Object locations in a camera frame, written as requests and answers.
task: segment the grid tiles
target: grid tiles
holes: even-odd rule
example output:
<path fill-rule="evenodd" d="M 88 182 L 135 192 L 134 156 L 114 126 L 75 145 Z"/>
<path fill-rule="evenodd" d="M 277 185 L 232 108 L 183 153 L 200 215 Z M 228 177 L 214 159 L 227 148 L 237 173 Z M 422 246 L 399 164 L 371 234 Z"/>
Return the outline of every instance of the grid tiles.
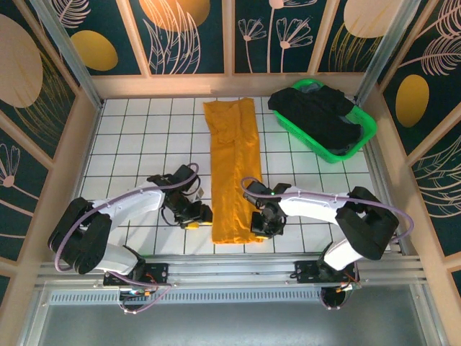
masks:
<path fill-rule="evenodd" d="M 88 199 L 110 198 L 154 174 L 173 174 L 181 164 L 200 166 L 204 203 L 211 206 L 210 132 L 203 102 L 216 98 L 109 99 L 91 149 L 81 188 Z M 218 98 L 222 101 L 237 97 Z M 348 192 L 360 185 L 373 191 L 363 152 L 344 163 L 327 164 L 285 131 L 267 108 L 268 97 L 254 97 L 263 183 L 279 182 L 316 192 Z M 167 219 L 173 216 L 168 210 Z M 284 235 L 260 244 L 216 244 L 211 227 L 185 231 L 168 226 L 158 211 L 124 222 L 109 242 L 152 254 L 231 254 L 321 252 L 344 238 L 338 226 L 289 217 Z"/>

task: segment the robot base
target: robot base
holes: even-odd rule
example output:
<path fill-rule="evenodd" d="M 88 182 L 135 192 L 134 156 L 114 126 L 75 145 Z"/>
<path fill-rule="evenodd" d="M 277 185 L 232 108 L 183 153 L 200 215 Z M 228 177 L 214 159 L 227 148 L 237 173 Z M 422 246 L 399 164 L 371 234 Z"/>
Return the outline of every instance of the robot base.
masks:
<path fill-rule="evenodd" d="M 146 263 L 143 267 L 144 274 L 138 279 L 142 283 L 166 283 L 168 279 L 168 264 L 167 263 Z M 108 272 L 104 276 L 104 287 L 118 286 L 121 288 L 131 288 L 133 285 L 121 281 Z"/>
<path fill-rule="evenodd" d="M 297 261 L 295 262 L 295 271 L 290 278 L 296 279 L 297 283 L 344 283 L 350 281 L 346 275 L 348 273 L 354 276 L 354 263 L 345 267 L 342 271 L 330 271 L 328 277 L 319 270 L 318 261 Z"/>

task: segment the decorative wallpaper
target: decorative wallpaper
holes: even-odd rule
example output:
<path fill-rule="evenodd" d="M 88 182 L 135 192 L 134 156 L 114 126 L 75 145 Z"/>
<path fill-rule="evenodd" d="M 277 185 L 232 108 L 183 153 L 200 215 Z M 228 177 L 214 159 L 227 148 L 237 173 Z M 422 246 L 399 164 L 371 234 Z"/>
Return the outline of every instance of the decorative wallpaper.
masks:
<path fill-rule="evenodd" d="M 11 0 L 0 32 L 0 112 L 53 157 L 75 94 Z"/>
<path fill-rule="evenodd" d="M 73 74 L 71 68 L 69 67 L 69 65 L 67 64 L 67 61 L 63 58 L 63 56 L 61 55 L 61 52 L 59 51 L 59 48 L 58 46 L 55 44 L 55 41 L 52 39 L 52 37 L 50 36 L 50 34 L 48 33 L 48 31 L 45 29 L 45 27 L 43 26 L 43 23 L 42 21 L 38 18 L 38 15 L 37 15 L 37 12 L 35 11 L 34 9 L 34 6 L 32 6 L 32 4 L 30 3 L 30 0 L 25 0 L 25 4 L 29 7 L 29 10 L 31 11 L 32 15 L 35 17 L 35 20 L 40 24 L 41 28 L 42 28 L 42 31 L 45 33 L 45 35 L 47 36 L 48 40 L 50 41 L 51 45 L 55 48 L 55 51 L 59 53 L 60 57 L 61 57 L 61 61 L 64 63 L 64 65 L 66 66 L 67 68 L 67 71 L 71 74 L 72 76 L 72 79 L 73 81 L 77 84 L 77 86 L 79 87 L 80 86 L 80 83 L 79 83 L 79 80 L 75 77 L 75 75 Z"/>
<path fill-rule="evenodd" d="M 221 0 L 130 0 L 152 74 L 223 74 Z"/>
<path fill-rule="evenodd" d="M 461 123 L 413 165 L 445 256 L 461 251 Z"/>
<path fill-rule="evenodd" d="M 407 154 L 461 102 L 461 1 L 440 0 L 384 91 Z"/>
<path fill-rule="evenodd" d="M 5 296 L 6 289 L 8 288 L 9 278 L 7 276 L 0 275 L 0 307 L 3 297 Z"/>
<path fill-rule="evenodd" d="M 318 72 L 363 72 L 402 0 L 341 0 Z"/>
<path fill-rule="evenodd" d="M 140 74 L 115 0 L 50 2 L 92 76 Z"/>
<path fill-rule="evenodd" d="M 47 174 L 0 130 L 0 257 L 17 260 Z"/>
<path fill-rule="evenodd" d="M 381 84 L 381 81 L 384 79 L 384 77 L 386 76 L 386 74 L 388 73 L 389 71 L 389 68 L 390 66 L 393 64 L 394 62 L 394 57 L 398 54 L 398 52 L 400 51 L 400 49 L 402 48 L 403 44 L 405 43 L 406 39 L 408 38 L 408 35 L 410 34 L 410 31 L 413 29 L 413 27 L 415 26 L 416 22 L 418 21 L 419 19 L 419 16 L 421 16 L 421 13 L 422 11 L 424 10 L 424 7 L 427 5 L 427 1 L 428 0 L 421 0 L 421 2 L 419 3 L 419 6 L 418 6 L 418 9 L 416 11 L 416 14 L 415 16 L 413 17 L 413 19 L 411 20 L 410 24 L 408 25 L 405 33 L 403 34 L 402 38 L 400 39 L 400 42 L 397 44 L 397 47 L 395 47 L 392 55 L 389 57 L 389 60 L 388 62 L 385 64 L 384 68 L 382 69 L 382 72 L 380 74 L 380 76 L 378 77 L 377 79 L 377 82 L 379 84 Z"/>
<path fill-rule="evenodd" d="M 456 288 L 458 289 L 458 293 L 461 297 L 461 270 L 452 273 L 453 280 L 455 282 Z"/>
<path fill-rule="evenodd" d="M 236 0 L 234 72 L 306 72 L 325 4 L 318 0 Z"/>

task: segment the metal floor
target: metal floor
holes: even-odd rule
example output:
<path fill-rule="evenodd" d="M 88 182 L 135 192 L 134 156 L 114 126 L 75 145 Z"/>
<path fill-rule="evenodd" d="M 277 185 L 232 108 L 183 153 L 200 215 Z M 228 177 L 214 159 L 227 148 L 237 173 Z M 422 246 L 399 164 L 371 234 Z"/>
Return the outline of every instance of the metal floor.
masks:
<path fill-rule="evenodd" d="M 212 205 L 210 132 L 203 102 L 216 98 L 109 99 L 88 166 L 81 196 L 112 197 L 139 185 L 149 175 L 174 173 L 181 164 L 200 165 L 204 202 Z M 219 98 L 232 100 L 237 97 Z M 356 185 L 373 191 L 363 152 L 344 163 L 327 164 L 289 135 L 267 108 L 268 97 L 254 97 L 266 185 L 286 182 L 305 190 L 348 192 Z M 259 244 L 211 242 L 211 227 L 184 231 L 167 226 L 158 212 L 127 221 L 109 236 L 142 255 L 321 252 L 344 238 L 340 229 L 319 220 L 288 218 L 284 236 Z"/>
<path fill-rule="evenodd" d="M 426 345 L 408 286 L 358 290 L 340 311 L 318 300 L 50 306 L 38 345 Z"/>

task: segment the flower illustration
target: flower illustration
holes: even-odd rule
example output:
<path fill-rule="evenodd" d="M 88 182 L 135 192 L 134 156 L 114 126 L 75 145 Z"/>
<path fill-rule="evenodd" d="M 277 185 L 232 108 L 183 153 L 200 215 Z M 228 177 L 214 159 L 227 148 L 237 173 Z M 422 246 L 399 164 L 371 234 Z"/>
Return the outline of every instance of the flower illustration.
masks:
<path fill-rule="evenodd" d="M 284 7 L 303 7 L 314 5 L 317 0 L 269 0 L 269 5 L 272 8 L 271 17 L 269 20 L 269 35 L 267 36 L 267 73 L 271 71 L 271 39 L 272 39 L 272 23 L 274 22 L 274 13 L 276 9 Z"/>
<path fill-rule="evenodd" d="M 12 146 L 8 152 L 6 144 L 0 144 L 0 186 L 11 187 L 14 185 L 14 176 L 19 166 L 21 151 Z"/>
<path fill-rule="evenodd" d="M 14 189 L 18 190 L 19 192 L 38 200 L 37 196 L 34 196 L 27 191 L 19 188 L 14 184 L 14 179 L 16 177 L 17 169 L 19 166 L 19 159 L 21 158 L 21 151 L 16 146 L 12 146 L 11 150 L 8 151 L 5 143 L 0 144 L 0 187 L 10 188 L 13 187 Z M 33 216 L 34 213 L 29 212 L 28 210 L 22 209 L 16 205 L 8 203 L 5 200 L 0 199 L 0 204 L 23 213 L 27 216 Z"/>
<path fill-rule="evenodd" d="M 265 38 L 267 36 L 264 26 L 261 23 L 261 19 L 250 19 L 248 23 L 244 19 L 238 21 L 238 28 L 240 33 L 245 40 L 246 48 L 246 59 L 248 61 L 248 67 L 250 68 L 250 73 L 253 73 L 250 61 L 250 52 L 248 49 L 248 42 L 252 40 L 259 40 L 260 38 Z"/>
<path fill-rule="evenodd" d="M 282 9 L 284 7 L 302 7 L 314 5 L 316 2 L 317 0 L 269 0 L 269 5 L 271 5 L 273 9 Z"/>
<path fill-rule="evenodd" d="M 309 35 L 309 18 L 293 19 L 287 26 L 287 18 L 277 20 L 277 35 L 279 36 L 282 57 L 280 59 L 280 72 L 283 72 L 283 58 L 285 49 L 303 47 L 312 43 L 313 37 Z"/>

